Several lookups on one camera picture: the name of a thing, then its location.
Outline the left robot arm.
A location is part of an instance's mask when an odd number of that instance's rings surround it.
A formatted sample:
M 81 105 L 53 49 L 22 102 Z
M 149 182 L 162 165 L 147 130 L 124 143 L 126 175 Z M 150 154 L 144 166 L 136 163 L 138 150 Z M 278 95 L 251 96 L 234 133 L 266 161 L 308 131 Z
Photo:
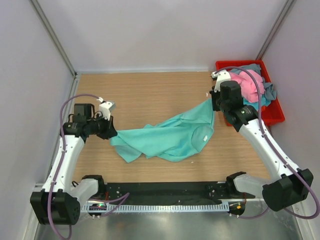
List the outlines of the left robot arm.
M 76 103 L 68 121 L 62 125 L 59 150 L 47 180 L 30 197 L 33 211 L 41 225 L 75 225 L 81 207 L 91 198 L 101 200 L 106 186 L 101 175 L 85 175 L 72 185 L 77 160 L 89 136 L 108 140 L 117 136 L 112 110 L 115 103 L 103 101 L 98 111 L 90 103 Z

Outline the teal green t shirt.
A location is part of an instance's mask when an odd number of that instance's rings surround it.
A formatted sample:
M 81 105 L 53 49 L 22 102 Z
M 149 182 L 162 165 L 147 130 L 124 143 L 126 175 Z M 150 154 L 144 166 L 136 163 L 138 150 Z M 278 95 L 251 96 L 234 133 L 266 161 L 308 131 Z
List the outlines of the teal green t shirt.
M 207 99 L 196 107 L 157 125 L 119 130 L 110 145 L 127 163 L 141 155 L 180 162 L 200 153 L 214 133 L 215 113 Z

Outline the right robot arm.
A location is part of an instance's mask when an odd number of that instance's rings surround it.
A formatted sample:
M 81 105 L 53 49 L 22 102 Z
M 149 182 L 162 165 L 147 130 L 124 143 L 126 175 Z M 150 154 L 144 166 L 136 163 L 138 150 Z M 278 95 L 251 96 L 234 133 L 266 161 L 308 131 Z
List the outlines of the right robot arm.
M 309 169 L 302 170 L 284 153 L 259 119 L 258 111 L 243 103 L 240 85 L 232 80 L 217 82 L 210 94 L 213 110 L 221 111 L 251 144 L 270 176 L 263 179 L 245 172 L 234 173 L 227 177 L 226 194 L 231 198 L 242 193 L 262 198 L 275 212 L 304 201 L 310 194 L 313 174 Z

